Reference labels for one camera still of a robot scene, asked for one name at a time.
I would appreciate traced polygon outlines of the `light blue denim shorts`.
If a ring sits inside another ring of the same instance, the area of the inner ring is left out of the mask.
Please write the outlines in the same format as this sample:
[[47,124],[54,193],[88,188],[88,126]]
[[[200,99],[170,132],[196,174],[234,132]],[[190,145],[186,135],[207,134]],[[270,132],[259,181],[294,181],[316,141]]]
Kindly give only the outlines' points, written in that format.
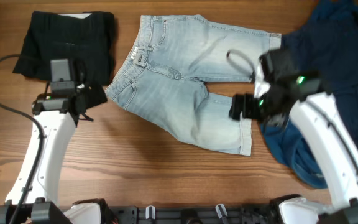
[[106,94],[181,142],[249,156],[251,121],[232,120],[231,98],[210,93],[206,84],[251,82],[259,57],[281,43],[280,34],[200,15],[143,15],[134,45]]

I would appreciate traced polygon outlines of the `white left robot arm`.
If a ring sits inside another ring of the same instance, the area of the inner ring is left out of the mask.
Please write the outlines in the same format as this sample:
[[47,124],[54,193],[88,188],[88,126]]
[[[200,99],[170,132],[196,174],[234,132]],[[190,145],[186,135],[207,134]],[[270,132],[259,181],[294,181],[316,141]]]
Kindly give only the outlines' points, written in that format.
[[32,104],[29,146],[17,180],[0,205],[0,223],[104,223],[110,210],[104,200],[85,200],[63,212],[58,186],[63,158],[79,117],[90,108],[87,96],[96,92],[106,101],[100,85],[85,82],[86,69],[77,60],[50,62],[50,90]]

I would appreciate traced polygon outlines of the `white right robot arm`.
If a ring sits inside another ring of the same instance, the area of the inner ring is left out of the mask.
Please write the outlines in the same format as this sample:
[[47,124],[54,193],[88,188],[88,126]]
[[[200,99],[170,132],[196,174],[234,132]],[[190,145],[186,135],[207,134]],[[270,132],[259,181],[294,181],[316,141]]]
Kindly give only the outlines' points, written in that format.
[[319,165],[331,204],[300,195],[272,200],[272,223],[358,223],[358,149],[347,132],[336,99],[316,70],[301,72],[287,49],[259,57],[253,94],[234,95],[229,117],[268,123],[291,121],[303,135]]

